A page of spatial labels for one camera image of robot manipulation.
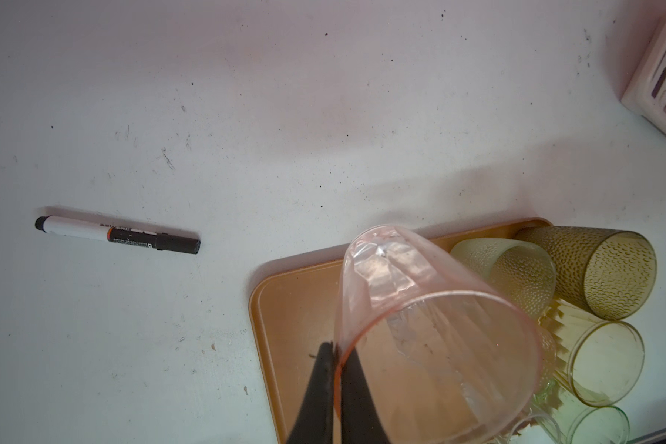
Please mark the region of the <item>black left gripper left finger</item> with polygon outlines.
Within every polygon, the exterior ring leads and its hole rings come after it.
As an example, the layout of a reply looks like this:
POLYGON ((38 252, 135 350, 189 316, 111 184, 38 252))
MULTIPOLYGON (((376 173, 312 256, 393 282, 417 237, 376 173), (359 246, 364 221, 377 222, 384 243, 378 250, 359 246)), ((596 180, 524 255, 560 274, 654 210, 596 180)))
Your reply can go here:
POLYGON ((333 442, 335 353, 332 342, 318 349, 305 397, 287 444, 333 442))

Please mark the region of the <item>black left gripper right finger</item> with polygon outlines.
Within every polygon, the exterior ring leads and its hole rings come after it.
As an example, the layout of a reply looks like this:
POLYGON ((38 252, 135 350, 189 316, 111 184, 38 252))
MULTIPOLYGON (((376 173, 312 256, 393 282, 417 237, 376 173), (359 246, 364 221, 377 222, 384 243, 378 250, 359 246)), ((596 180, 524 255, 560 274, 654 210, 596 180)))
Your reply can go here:
POLYGON ((390 444, 373 402, 357 349, 353 349, 340 375, 342 444, 390 444))

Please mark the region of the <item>pink ribbed glass top row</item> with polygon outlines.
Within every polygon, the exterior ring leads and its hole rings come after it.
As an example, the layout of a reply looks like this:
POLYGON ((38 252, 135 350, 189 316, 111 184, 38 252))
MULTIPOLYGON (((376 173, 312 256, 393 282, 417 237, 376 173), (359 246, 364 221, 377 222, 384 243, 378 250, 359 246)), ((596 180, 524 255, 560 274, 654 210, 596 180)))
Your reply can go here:
POLYGON ((335 325, 340 375, 357 349, 391 443, 483 443, 528 405, 539 381, 537 327, 447 251, 378 226, 347 248, 335 325))

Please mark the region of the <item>bright green faceted glass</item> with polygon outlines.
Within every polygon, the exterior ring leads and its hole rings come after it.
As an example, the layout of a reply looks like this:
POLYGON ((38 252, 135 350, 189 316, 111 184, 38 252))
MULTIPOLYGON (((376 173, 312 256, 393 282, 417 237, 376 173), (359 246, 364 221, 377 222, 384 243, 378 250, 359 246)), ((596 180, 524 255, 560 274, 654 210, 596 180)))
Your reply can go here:
POLYGON ((621 409, 586 405, 555 380, 533 401, 544 414, 538 423, 554 443, 626 443, 629 438, 630 422, 621 409))

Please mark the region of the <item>pale green textured glass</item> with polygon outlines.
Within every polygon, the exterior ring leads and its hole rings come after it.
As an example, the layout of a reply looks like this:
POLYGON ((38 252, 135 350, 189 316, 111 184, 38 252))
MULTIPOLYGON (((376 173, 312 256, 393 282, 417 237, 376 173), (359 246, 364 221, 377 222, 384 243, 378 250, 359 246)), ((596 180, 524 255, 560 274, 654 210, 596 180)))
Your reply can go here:
POLYGON ((531 242, 505 238, 463 240, 451 249, 451 256, 534 320, 546 312, 555 294, 555 265, 543 248, 531 242))

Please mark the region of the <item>yellow faceted glass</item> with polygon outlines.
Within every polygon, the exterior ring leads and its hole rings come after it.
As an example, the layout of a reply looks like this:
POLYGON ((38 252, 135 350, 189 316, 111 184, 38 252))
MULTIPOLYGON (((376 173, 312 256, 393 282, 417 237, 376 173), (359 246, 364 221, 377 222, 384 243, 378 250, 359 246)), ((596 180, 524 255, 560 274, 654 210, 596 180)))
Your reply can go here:
POLYGON ((632 325, 603 320, 562 299, 551 302, 540 325, 555 342, 553 377, 582 403, 609 406, 636 386, 646 352, 632 325))

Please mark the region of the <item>olive brown textured glass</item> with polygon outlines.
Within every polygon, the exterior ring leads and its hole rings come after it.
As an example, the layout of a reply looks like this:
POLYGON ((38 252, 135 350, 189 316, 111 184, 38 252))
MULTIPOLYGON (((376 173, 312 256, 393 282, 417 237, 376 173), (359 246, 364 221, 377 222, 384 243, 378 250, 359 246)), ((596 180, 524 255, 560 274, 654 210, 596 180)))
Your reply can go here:
POLYGON ((655 250, 634 231, 549 226, 522 229, 515 238, 549 254, 561 299, 604 320, 632 316, 656 282, 655 250))

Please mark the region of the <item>black and white marker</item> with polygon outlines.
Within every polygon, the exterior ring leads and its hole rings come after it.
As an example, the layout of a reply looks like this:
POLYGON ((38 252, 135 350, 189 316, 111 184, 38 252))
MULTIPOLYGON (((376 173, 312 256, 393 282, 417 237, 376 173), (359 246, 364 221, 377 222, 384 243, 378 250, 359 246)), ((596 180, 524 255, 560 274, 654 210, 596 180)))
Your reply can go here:
POLYGON ((201 241, 192 237, 170 235, 163 232, 140 231, 105 224, 97 224, 62 216, 40 216, 35 227, 44 233, 144 247, 157 251, 197 255, 201 241))

